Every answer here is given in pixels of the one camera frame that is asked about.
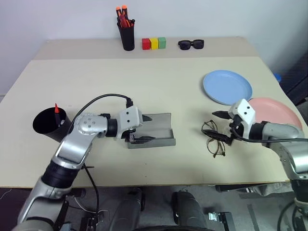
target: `white wall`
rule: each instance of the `white wall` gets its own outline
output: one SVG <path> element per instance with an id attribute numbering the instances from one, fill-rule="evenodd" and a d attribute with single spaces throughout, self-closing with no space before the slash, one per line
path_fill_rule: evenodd
<path id="1" fill-rule="evenodd" d="M 137 38 L 243 36 L 274 72 L 308 48 L 307 0 L 0 0 L 0 94 L 47 39 L 118 37 L 122 4 Z"/>

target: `plate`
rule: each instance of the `plate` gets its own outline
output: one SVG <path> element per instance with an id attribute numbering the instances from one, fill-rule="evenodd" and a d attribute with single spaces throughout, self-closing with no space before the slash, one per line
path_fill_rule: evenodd
<path id="1" fill-rule="evenodd" d="M 206 94 L 214 101 L 232 105 L 240 99 L 250 100 L 252 87 L 241 75 L 227 70 L 208 73 L 203 79 Z"/>
<path id="2" fill-rule="evenodd" d="M 256 121 L 276 124 L 291 124 L 303 128 L 297 115 L 283 103 L 271 98 L 253 98 L 249 104 L 256 111 Z"/>

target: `yellow block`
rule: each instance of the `yellow block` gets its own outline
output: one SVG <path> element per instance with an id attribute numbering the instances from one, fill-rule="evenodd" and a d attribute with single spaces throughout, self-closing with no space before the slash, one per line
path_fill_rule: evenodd
<path id="1" fill-rule="evenodd" d="M 158 49 L 158 38 L 150 38 L 151 50 Z"/>

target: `tabletop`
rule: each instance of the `tabletop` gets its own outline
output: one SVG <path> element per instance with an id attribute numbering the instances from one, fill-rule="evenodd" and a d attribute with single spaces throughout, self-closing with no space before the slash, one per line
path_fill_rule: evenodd
<path id="1" fill-rule="evenodd" d="M 201 132 L 213 119 L 221 130 L 227 120 L 214 117 L 230 107 L 207 97 L 204 76 L 225 69 L 245 77 L 253 97 L 270 97 L 290 107 L 303 131 L 308 127 L 268 67 L 244 39 L 204 38 L 202 50 L 181 51 L 180 38 L 167 38 L 166 49 L 143 51 L 136 39 L 124 51 L 119 39 L 47 41 L 0 103 L 0 187 L 33 187 L 59 143 L 37 134 L 34 117 L 55 103 L 70 119 L 91 99 L 106 93 L 131 97 L 143 114 L 171 113 L 176 145 L 128 149 L 124 140 L 96 139 L 86 163 L 98 186 L 236 184 L 279 182 L 287 176 L 272 150 L 234 141 L 226 156 L 213 158 Z M 86 111 L 115 115 L 125 101 L 104 98 Z M 91 183 L 79 172 L 73 186 Z"/>

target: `green block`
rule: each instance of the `green block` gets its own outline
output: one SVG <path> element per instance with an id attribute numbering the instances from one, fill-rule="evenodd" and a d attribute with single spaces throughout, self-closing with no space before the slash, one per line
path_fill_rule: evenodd
<path id="1" fill-rule="evenodd" d="M 166 48 L 166 38 L 165 37 L 158 38 L 158 48 L 159 49 Z"/>

